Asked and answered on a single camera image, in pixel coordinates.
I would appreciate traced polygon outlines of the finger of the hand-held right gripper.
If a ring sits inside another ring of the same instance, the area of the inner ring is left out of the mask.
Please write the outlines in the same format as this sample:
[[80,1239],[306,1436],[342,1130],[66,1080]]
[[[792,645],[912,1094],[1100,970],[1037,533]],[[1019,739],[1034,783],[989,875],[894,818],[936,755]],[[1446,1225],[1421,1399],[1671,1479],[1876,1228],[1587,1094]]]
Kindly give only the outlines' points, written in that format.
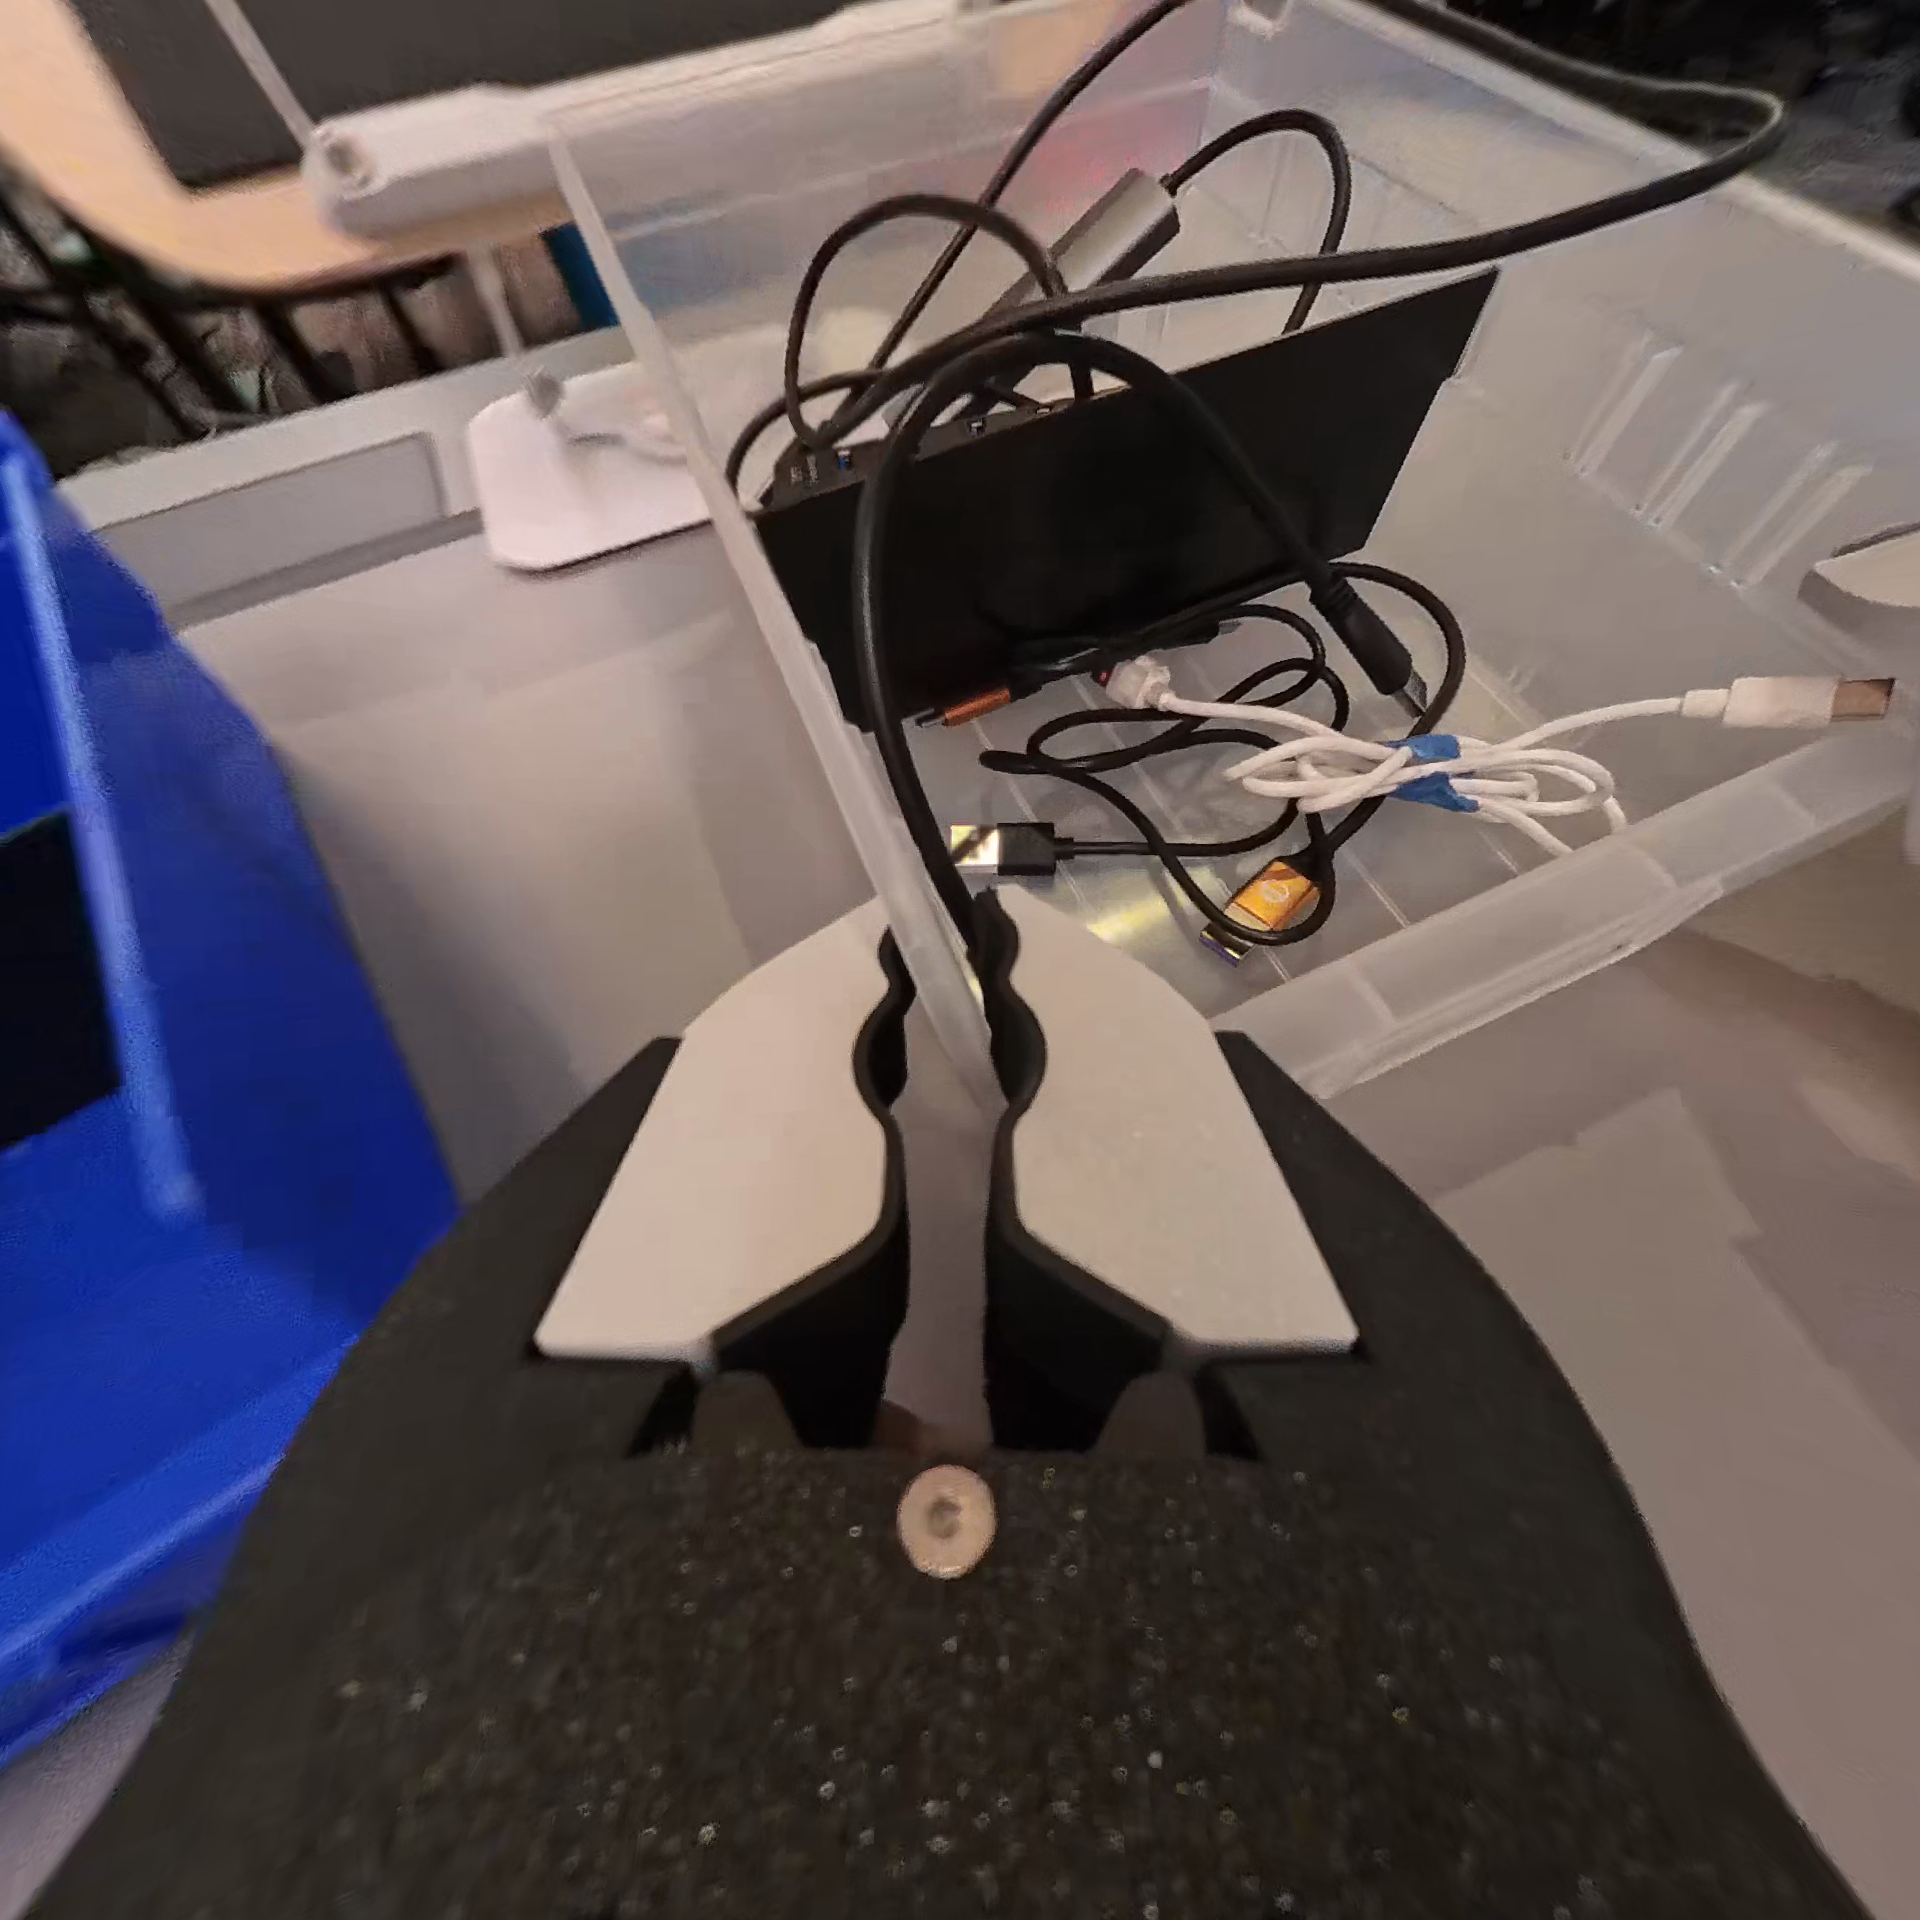
[[1917,616],[1917,521],[1889,526],[1812,563],[1799,600],[1821,616]]

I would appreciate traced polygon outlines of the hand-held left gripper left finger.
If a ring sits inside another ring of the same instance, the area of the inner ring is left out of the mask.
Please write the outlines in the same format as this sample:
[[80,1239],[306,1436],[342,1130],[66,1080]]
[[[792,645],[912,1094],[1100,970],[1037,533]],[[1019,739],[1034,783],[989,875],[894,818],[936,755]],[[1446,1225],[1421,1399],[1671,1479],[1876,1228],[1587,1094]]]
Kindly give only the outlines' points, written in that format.
[[806,1445],[867,1445],[909,1310],[912,1000],[886,913],[860,905],[697,1015],[536,1350],[754,1373]]

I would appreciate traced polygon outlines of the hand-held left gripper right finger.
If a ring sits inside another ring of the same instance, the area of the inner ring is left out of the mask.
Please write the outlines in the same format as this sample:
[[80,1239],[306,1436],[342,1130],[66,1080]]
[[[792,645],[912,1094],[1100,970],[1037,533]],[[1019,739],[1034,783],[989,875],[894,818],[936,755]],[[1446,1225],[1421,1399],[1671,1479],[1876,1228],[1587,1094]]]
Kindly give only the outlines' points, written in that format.
[[984,1228],[992,1439],[1091,1448],[1137,1379],[1355,1358],[1260,1120],[1260,1048],[1034,891],[979,895],[976,930],[1005,1099]]

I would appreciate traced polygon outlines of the clear plastic bin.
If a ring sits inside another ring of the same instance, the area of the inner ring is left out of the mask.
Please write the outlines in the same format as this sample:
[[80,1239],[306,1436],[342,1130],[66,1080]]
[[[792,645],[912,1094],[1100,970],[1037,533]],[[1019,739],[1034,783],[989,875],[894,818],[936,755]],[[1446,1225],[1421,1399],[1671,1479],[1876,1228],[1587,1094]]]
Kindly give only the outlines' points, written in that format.
[[[829,716],[797,608],[750,551],[724,464],[776,398],[807,255],[897,189],[966,194],[1116,4],[859,8],[810,29],[597,83],[546,123],[636,354],[667,415],[835,803],[884,896],[922,923],[872,750]],[[1430,245],[1581,204],[1689,164],[1630,119],[1507,75],[1375,4],[1186,4],[1091,86],[1005,196],[1052,233],[1127,164],[1161,171],[1244,114],[1326,113],[1355,156],[1351,246]],[[1915,525],[1915,258],[1769,185],[1726,185],[1564,246],[1331,288],[1315,326],[1364,346],[1310,448],[1355,459],[1387,346],[1441,334],[1449,379],[1361,555],[1461,616],[1461,733],[1745,674],[1889,673],[1886,624],[1804,585],[1837,550]],[[1596,975],[1755,880],[1904,806],[1915,690],[1831,733],[1675,716],[1581,745],[1630,826],[1511,826],[1386,805],[1341,851],[1331,924],[1232,966],[1137,858],[1031,881],[1059,915],[1162,973],[1315,1093],[1349,1089]]]

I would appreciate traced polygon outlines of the blue plastic bin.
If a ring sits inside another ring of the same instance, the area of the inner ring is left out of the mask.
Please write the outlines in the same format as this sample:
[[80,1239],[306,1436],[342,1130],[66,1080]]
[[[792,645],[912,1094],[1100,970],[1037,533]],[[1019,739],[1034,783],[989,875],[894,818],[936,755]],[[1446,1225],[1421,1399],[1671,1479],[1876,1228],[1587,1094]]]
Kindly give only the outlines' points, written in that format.
[[7,1764],[206,1613],[459,1210],[269,739],[5,419],[4,829],[55,809],[124,1083],[4,1151]]

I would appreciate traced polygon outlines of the black usb hub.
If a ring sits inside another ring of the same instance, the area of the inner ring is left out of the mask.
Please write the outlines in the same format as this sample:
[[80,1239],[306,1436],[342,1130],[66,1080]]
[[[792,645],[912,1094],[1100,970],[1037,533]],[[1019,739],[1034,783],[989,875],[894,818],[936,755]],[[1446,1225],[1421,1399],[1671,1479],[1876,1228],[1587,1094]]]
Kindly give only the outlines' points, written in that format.
[[[784,449],[772,475],[756,494],[756,513],[865,480],[880,464],[884,448],[906,419],[910,399],[910,394],[894,399],[880,415],[865,419],[831,444],[831,449],[807,449],[804,444]],[[1010,434],[1024,424],[1056,419],[1072,405],[1079,405],[1079,394],[1067,373],[1036,373],[1024,379],[997,374],[984,389],[950,401],[917,443],[915,458],[932,459],[995,434]]]

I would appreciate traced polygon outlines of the grey usb hub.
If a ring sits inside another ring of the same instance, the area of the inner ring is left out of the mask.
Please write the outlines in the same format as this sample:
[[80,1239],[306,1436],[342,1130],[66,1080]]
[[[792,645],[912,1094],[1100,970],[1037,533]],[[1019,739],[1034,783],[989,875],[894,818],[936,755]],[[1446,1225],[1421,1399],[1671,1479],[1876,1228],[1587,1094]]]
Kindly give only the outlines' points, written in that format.
[[1174,188],[1145,169],[1125,169],[1075,223],[1046,245],[1059,291],[1134,279],[1180,233]]

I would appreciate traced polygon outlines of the grey desk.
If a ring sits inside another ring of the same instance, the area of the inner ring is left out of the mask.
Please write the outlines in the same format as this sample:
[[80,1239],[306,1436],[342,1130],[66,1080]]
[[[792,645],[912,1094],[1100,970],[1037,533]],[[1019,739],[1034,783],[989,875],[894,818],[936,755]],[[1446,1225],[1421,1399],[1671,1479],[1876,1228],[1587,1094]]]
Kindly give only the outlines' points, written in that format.
[[[460,431],[509,388],[492,363],[239,434],[431,434],[471,496]],[[280,755],[465,1198],[870,891],[706,533],[544,580],[471,534],[175,628]],[[1876,1914],[1915,1914],[1900,843],[1860,826],[1332,1098],[1570,1375],[1715,1680]]]

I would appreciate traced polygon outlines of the wood framed black desk screen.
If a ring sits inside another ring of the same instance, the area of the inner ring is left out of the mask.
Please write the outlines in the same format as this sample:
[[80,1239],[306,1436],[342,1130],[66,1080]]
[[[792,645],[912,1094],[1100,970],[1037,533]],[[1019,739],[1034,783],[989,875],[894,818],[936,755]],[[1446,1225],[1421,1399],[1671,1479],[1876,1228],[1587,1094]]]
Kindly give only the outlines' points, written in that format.
[[[926,104],[960,4],[5,4],[5,160],[142,265],[240,291],[341,284],[516,243],[562,213],[556,149],[620,204],[677,218],[780,194],[860,134],[847,106]],[[556,188],[479,220],[361,236],[301,164],[337,114],[467,85],[536,93]]]

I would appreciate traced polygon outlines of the black divider in clear bin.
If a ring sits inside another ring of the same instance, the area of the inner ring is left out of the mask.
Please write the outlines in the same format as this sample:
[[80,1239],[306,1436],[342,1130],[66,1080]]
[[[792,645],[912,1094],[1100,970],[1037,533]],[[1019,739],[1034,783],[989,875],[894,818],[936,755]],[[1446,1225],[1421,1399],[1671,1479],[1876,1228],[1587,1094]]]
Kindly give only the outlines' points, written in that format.
[[[1495,270],[1434,284],[1192,365],[1180,385],[1341,559],[1371,539],[1494,290]],[[909,716],[1301,576],[1200,448],[1117,388],[937,424],[887,539],[884,631]]]

